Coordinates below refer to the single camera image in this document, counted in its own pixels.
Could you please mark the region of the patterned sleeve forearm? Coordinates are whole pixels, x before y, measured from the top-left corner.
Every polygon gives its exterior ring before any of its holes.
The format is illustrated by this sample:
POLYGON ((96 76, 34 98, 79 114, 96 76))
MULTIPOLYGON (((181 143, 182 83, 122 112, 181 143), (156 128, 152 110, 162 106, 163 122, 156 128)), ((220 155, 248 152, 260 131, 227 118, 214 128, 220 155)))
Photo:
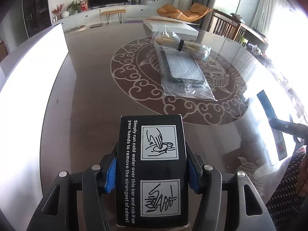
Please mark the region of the patterned sleeve forearm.
POLYGON ((299 167, 304 157, 307 157, 307 153, 303 149, 293 154, 281 182, 266 203, 276 230, 288 230, 304 208, 307 195, 300 197, 296 191, 299 167))

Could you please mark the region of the person's right hand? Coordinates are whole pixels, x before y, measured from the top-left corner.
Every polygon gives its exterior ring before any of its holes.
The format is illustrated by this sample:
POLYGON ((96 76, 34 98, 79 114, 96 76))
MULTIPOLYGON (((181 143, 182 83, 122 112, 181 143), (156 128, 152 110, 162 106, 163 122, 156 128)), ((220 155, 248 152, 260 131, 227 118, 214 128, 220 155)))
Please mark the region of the person's right hand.
POLYGON ((299 167, 296 191, 300 197, 305 197, 307 195, 307 157, 303 158, 299 167))

